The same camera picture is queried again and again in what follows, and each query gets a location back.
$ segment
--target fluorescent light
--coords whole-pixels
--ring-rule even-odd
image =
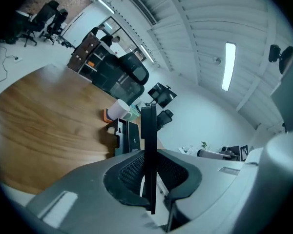
[[[146,51],[146,49],[144,48],[144,46],[142,46],[142,45],[140,45],[140,46],[141,46],[142,50],[146,53],[147,57],[149,57],[150,60],[151,60],[152,62],[154,62],[153,59],[151,58],[151,56],[150,56],[150,55],[148,54],[148,52]]]
[[[113,29],[113,28],[111,27],[111,25],[109,25],[107,22],[106,22],[106,24],[107,24],[108,27],[110,27],[111,29]]]
[[[107,8],[110,12],[112,12],[113,14],[115,14],[115,12],[105,2],[103,2],[102,0],[98,0],[98,1],[99,1],[99,3],[103,4],[103,6],[105,8]]]
[[[227,42],[226,43],[226,64],[225,64],[225,73],[223,84],[221,88],[225,91],[228,91],[232,74],[234,68],[234,61],[235,61],[235,44]]]

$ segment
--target mug handle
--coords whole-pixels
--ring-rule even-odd
[[[123,119],[124,119],[124,120],[128,120],[131,116],[132,116],[132,113],[131,113],[131,112],[128,112],[128,113],[123,117]]]

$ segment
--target electrical outlet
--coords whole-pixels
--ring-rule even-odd
[[[18,58],[17,60],[14,60],[14,63],[18,63],[18,62],[20,62],[20,61],[22,61],[23,60],[23,58]]]

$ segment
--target wall-mounted monitor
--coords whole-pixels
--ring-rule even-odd
[[[157,83],[151,88],[150,91],[148,91],[148,94],[161,106],[161,108],[165,108],[177,96],[169,88],[160,83]]]

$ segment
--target white ceiling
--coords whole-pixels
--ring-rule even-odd
[[[107,0],[118,8],[116,0]],[[282,130],[270,99],[278,84],[277,63],[268,62],[271,44],[293,46],[293,32],[270,0],[141,0],[158,23],[151,32],[135,17],[119,12],[135,28],[155,61],[226,100],[254,128]],[[229,90],[221,89],[225,43],[236,44]],[[216,65],[212,57],[220,57]]]

